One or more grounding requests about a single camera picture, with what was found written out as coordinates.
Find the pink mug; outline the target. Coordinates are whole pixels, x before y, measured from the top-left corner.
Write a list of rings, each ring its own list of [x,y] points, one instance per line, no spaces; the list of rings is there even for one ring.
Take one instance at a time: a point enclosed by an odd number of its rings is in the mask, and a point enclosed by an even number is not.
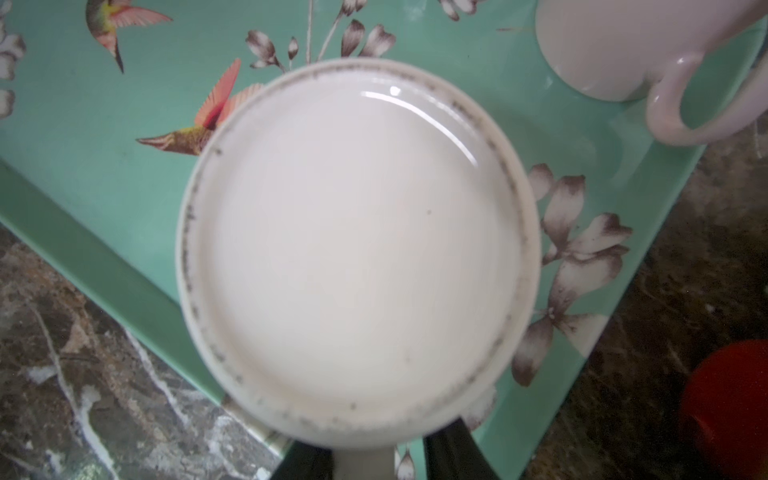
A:
[[[570,87],[612,102],[645,95],[652,136],[692,146],[728,137],[766,111],[765,60],[707,123],[690,128],[680,111],[705,56],[766,15],[764,1],[540,1],[535,34]]]

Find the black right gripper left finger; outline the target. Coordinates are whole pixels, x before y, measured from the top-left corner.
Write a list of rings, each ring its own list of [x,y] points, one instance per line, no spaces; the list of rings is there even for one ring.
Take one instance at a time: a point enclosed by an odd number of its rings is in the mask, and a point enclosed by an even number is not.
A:
[[[331,450],[293,442],[270,480],[331,480],[332,477]]]

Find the white mug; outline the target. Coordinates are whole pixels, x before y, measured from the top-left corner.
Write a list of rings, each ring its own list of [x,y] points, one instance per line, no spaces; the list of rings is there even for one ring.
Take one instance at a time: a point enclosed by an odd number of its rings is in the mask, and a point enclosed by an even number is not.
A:
[[[414,66],[338,59],[223,110],[178,222],[196,349],[254,419],[392,479],[511,362],[540,279],[536,200],[506,135]]]

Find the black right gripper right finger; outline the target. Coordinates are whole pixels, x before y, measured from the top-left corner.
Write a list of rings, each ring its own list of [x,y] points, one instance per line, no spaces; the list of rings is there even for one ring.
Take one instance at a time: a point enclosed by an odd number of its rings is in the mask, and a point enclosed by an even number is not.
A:
[[[461,418],[423,438],[428,480],[499,480]]]

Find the red mug black handle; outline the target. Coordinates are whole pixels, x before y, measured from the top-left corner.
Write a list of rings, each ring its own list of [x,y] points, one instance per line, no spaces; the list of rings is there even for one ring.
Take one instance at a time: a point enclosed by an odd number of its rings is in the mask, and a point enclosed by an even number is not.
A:
[[[765,479],[767,342],[736,342],[701,362],[683,390],[679,425],[725,478]]]

